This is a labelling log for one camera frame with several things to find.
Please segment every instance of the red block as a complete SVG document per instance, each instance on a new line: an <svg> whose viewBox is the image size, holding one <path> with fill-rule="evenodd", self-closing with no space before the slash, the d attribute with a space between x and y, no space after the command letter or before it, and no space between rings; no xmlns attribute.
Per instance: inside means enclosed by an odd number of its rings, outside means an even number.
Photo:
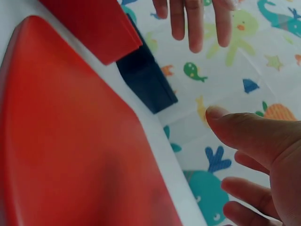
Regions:
<svg viewBox="0 0 301 226"><path fill-rule="evenodd" d="M142 45L116 0L39 1L105 65Z"/></svg>
<svg viewBox="0 0 301 226"><path fill-rule="evenodd" d="M137 116L43 19L0 78L8 226L181 226Z"/></svg>

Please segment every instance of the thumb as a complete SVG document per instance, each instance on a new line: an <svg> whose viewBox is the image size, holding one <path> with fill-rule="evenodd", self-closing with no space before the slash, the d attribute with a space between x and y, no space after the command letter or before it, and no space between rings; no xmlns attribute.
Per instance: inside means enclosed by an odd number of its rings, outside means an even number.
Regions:
<svg viewBox="0 0 301 226"><path fill-rule="evenodd" d="M252 113L231 114L215 106L207 109L206 118L225 145L239 149L269 170L275 161L301 146L299 121L270 120Z"/></svg>

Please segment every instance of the yellow octopus print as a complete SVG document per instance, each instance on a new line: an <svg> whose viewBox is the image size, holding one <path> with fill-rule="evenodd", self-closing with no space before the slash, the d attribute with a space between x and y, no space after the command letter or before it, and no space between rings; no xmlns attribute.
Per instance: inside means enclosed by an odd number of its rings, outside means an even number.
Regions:
<svg viewBox="0 0 301 226"><path fill-rule="evenodd" d="M226 66L232 66L237 50L240 48L247 54L254 56L255 51L253 47L247 43L243 38L256 34L258 30L258 22L255 17L244 10L238 10L232 14L232 39L228 46L228 53L226 56ZM214 24L205 24L205 29L208 31L205 34L205 40L210 39L216 34L216 27ZM212 58L220 49L217 40L210 47L207 52L207 59Z"/></svg>

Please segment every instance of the cartoon whale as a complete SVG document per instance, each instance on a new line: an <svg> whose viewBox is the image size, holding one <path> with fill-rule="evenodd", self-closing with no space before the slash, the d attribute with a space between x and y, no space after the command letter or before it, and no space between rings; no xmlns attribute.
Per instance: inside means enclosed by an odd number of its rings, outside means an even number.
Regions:
<svg viewBox="0 0 301 226"><path fill-rule="evenodd" d="M206 223L208 226L215 226L225 219L222 209L229 201L229 196L221 189L221 181L213 173L229 168L231 160L222 160L224 154L222 146L217 148L215 155L210 147L205 149L205 153L209 160L208 171L184 171L184 175Z"/></svg>
<svg viewBox="0 0 301 226"><path fill-rule="evenodd" d="M271 22L272 27L288 31L301 38L301 21L299 20L301 16L298 15L296 9L289 8L293 16L287 16L269 11L266 8L266 4L275 6L275 3L270 2L268 0L259 0L257 2L259 11L268 21Z"/></svg>

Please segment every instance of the finger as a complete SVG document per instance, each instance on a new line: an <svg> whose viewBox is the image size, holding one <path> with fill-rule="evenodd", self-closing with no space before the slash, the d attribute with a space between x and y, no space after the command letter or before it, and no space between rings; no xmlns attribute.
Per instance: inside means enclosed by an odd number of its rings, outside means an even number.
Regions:
<svg viewBox="0 0 301 226"><path fill-rule="evenodd" d="M184 0L170 0L170 22L173 37L182 40L185 36Z"/></svg>
<svg viewBox="0 0 301 226"><path fill-rule="evenodd" d="M281 226L282 223L270 221L238 202L228 202L224 206L224 215L239 226Z"/></svg>
<svg viewBox="0 0 301 226"><path fill-rule="evenodd" d="M223 6L220 2L223 2L223 0L213 1L217 40L220 46L226 47L230 43L232 34L231 12L229 7Z"/></svg>
<svg viewBox="0 0 301 226"><path fill-rule="evenodd" d="M254 160L250 156L246 155L242 151L237 151L234 155L234 159L237 163L239 163L243 166L246 166L250 169L260 171L262 173L265 173L265 174L269 175L269 170L267 170L260 163L258 163L256 160Z"/></svg>
<svg viewBox="0 0 301 226"><path fill-rule="evenodd" d="M186 0L189 48L198 53L203 45L203 0Z"/></svg>
<svg viewBox="0 0 301 226"><path fill-rule="evenodd" d="M206 118L225 145L243 151L268 170L301 146L298 121L270 120L251 113L230 114L220 107L209 107Z"/></svg>
<svg viewBox="0 0 301 226"><path fill-rule="evenodd" d="M153 0L154 7L156 9L157 15L165 19L168 15L168 7L167 7L167 1L166 0Z"/></svg>
<svg viewBox="0 0 301 226"><path fill-rule="evenodd" d="M239 3L238 0L213 0L213 1L215 1L215 4L219 4L222 7L228 9L229 11L234 11Z"/></svg>
<svg viewBox="0 0 301 226"><path fill-rule="evenodd" d="M269 188L246 179L228 177L222 181L222 189L235 198L255 207L264 215L280 220Z"/></svg>

